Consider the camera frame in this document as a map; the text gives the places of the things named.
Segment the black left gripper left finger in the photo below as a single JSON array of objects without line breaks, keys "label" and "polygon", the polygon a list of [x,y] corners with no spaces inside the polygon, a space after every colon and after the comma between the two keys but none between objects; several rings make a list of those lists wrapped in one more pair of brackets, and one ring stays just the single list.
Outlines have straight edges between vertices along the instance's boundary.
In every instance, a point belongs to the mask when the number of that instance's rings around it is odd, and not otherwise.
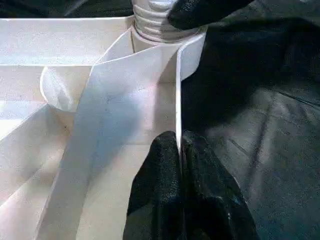
[{"label": "black left gripper left finger", "polygon": [[182,181],[176,134],[165,131],[152,141],[133,179],[123,238],[180,240],[182,227]]}]

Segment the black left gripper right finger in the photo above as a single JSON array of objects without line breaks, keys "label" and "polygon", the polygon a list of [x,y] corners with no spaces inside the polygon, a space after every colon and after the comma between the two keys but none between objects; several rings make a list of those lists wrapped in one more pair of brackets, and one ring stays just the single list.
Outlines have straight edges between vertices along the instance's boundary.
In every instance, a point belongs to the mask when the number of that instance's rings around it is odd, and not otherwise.
[{"label": "black left gripper right finger", "polygon": [[255,221],[236,179],[207,140],[182,135],[185,230],[189,240],[258,240]]}]

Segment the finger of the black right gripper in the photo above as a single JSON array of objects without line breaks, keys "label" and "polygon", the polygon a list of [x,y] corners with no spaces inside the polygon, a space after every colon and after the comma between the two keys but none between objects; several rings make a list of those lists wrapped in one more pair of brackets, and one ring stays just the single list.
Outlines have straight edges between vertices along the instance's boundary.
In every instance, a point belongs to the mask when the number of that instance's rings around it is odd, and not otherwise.
[{"label": "finger of the black right gripper", "polygon": [[180,30],[190,30],[218,22],[249,5],[251,0],[178,0],[167,15],[167,21]]}]

